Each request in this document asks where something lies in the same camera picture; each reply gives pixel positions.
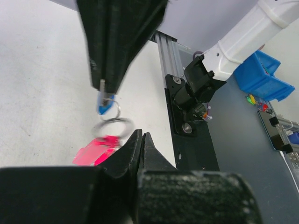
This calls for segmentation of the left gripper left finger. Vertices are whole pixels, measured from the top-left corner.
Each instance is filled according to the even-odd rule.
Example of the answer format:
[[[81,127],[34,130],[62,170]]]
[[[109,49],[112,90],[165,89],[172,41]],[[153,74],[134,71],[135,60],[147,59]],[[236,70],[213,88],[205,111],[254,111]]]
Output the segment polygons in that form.
[[[127,142],[97,167],[115,179],[135,176],[139,168],[142,129],[133,131]]]

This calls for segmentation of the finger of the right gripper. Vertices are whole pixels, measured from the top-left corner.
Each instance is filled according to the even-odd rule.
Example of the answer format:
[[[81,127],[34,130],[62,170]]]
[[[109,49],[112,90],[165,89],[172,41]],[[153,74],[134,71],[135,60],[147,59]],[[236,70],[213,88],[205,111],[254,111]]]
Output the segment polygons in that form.
[[[78,0],[76,3],[86,36],[91,83],[99,90],[106,69],[109,4],[107,0]]]
[[[116,94],[124,75],[162,23],[166,0],[111,0],[105,80],[107,93]]]

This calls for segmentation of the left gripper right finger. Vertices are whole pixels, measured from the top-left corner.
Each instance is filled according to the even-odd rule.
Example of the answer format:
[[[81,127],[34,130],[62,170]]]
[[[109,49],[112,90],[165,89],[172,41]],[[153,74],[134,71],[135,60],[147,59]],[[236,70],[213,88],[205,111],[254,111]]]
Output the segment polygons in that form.
[[[150,172],[177,172],[177,169],[157,150],[149,132],[142,137],[138,173]]]

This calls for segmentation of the pink keychain charm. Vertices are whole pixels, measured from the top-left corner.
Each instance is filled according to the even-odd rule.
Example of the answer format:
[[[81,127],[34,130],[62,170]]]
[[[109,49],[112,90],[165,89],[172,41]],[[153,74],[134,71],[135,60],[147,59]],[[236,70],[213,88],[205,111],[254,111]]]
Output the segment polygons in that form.
[[[97,166],[115,153],[120,146],[120,137],[118,136],[107,135],[103,138],[95,138],[77,152],[72,164]]]

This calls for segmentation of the silver keyring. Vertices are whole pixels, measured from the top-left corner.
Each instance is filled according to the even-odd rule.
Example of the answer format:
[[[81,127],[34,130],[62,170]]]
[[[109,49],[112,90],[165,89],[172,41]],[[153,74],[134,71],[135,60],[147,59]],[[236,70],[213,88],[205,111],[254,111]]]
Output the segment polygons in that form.
[[[119,133],[116,133],[116,136],[119,137],[120,139],[124,139],[133,131],[134,128],[133,121],[131,119],[121,117],[121,107],[120,104],[115,99],[112,107],[113,106],[115,106],[117,110],[116,115],[114,117],[110,117],[106,119],[104,118],[105,114],[103,115],[99,114],[100,121],[92,129],[95,138],[103,138],[104,130],[111,125],[119,125],[119,126],[123,125],[123,130],[121,132],[119,131]]]

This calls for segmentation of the blue capped key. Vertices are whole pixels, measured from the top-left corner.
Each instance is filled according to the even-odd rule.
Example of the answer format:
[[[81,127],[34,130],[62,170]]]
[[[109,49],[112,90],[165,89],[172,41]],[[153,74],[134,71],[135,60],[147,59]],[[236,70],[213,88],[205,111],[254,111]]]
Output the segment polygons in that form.
[[[114,103],[114,97],[113,94],[102,94],[100,91],[98,92],[98,98],[97,98],[97,111],[100,115],[105,114],[110,108],[112,107]]]

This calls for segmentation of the silver key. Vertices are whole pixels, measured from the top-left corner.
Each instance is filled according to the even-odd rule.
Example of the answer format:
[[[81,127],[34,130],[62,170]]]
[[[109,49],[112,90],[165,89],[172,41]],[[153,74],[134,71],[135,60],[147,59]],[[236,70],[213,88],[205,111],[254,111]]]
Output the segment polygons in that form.
[[[105,83],[106,83],[106,81],[104,79],[100,80],[100,86],[99,86],[100,92],[105,92]]]

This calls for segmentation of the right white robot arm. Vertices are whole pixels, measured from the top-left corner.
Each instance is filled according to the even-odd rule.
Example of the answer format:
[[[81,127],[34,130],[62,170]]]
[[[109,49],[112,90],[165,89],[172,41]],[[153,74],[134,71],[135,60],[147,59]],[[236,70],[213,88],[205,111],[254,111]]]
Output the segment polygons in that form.
[[[131,62],[161,25],[166,0],[78,0],[86,36],[91,82],[99,91],[98,112],[115,103]],[[296,0],[260,0],[213,47],[203,66],[214,79],[226,81],[262,44],[299,17]]]

